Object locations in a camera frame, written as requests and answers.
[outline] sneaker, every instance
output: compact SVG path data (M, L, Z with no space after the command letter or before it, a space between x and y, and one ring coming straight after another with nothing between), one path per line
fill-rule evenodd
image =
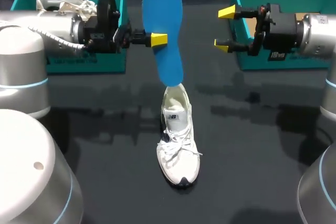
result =
M197 178L200 155L194 141L192 109L182 84L167 87L161 110L162 135L156 149L165 177L178 186L189 186Z
M97 6L89 0L36 0L37 10L78 13L83 21L97 15Z

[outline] teal box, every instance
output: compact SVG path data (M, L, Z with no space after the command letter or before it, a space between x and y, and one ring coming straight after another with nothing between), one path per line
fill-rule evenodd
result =
M279 4L281 11L284 13L336 14L335 0L231 0L232 5L252 8L267 3ZM244 44L253 41L246 19L230 20L230 28L233 39L236 41ZM328 68L330 64L327 61L302 57L296 53L287 54L282 61L269 61L269 55L269 50L261 49L258 57L248 56L245 52L238 52L237 58L241 70Z
M115 0L119 7L119 26L128 22L126 0ZM36 0L14 0L11 10L36 10ZM48 73L124 73L126 49L120 54L93 54L84 58L57 58L48 56Z

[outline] blue insole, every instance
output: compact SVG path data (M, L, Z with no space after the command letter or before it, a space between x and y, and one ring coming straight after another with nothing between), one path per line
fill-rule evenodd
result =
M147 33L168 35L165 47L154 48L160 80L169 87L183 81L183 68L178 48L182 22L182 0L142 0L142 21Z

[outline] black table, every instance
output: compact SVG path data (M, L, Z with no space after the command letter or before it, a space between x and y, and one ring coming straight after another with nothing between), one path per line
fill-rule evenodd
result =
M127 3L141 28L141 0ZM216 18L228 1L183 3L184 85L204 154L194 187L171 188L158 165L165 87L150 50L131 46L125 75L50 77L54 131L70 136L84 224L300 224L298 182L336 133L318 109L326 71L241 72L235 55L213 46L230 38Z

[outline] white shoelace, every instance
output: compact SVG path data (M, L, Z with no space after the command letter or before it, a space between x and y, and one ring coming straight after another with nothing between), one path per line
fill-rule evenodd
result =
M67 3L69 5L72 5L75 7L75 9L77 11L86 11L89 15L96 15L97 14L97 5L95 4L95 2L90 1L90 0L82 0L83 3L81 3L80 5L75 5L73 3L68 3L68 2L63 2L63 4Z
M97 14L97 5L93 1L83 0L84 2L78 6L81 10L87 10L90 14Z
M186 150L196 155L202 155L202 153L192 149L189 134L190 131L190 125L180 132L170 132L168 129L164 131L164 133L168 134L170 137L170 141L168 143L159 143L158 145L161 145L165 154L170 157L167 161L170 161L180 150Z

